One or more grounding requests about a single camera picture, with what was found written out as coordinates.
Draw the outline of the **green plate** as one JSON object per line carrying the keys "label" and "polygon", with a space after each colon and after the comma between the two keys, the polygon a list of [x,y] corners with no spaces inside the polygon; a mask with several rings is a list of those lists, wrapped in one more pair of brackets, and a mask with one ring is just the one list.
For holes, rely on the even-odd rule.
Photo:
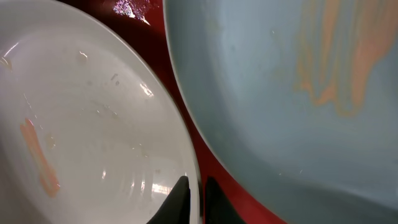
{"label": "green plate", "polygon": [[397,0],[167,0],[207,146],[287,223],[397,222]]}

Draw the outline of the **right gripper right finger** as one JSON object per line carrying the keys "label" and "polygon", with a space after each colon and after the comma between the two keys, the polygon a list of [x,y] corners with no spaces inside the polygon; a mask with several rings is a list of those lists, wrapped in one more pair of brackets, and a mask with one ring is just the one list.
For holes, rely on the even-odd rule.
{"label": "right gripper right finger", "polygon": [[246,224],[212,177],[205,184],[205,224]]}

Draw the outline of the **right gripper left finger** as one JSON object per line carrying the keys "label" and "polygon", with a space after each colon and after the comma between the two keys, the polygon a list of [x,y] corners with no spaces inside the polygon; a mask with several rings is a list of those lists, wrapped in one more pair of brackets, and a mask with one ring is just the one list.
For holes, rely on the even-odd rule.
{"label": "right gripper left finger", "polygon": [[181,176],[155,215],[147,224],[189,224],[190,188],[187,176]]}

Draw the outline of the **white plate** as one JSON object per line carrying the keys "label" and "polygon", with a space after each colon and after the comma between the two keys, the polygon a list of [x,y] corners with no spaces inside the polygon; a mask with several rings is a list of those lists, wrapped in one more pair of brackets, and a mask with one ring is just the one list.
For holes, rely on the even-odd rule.
{"label": "white plate", "polygon": [[125,41],[58,1],[1,2],[1,222],[147,223],[181,176],[183,119]]}

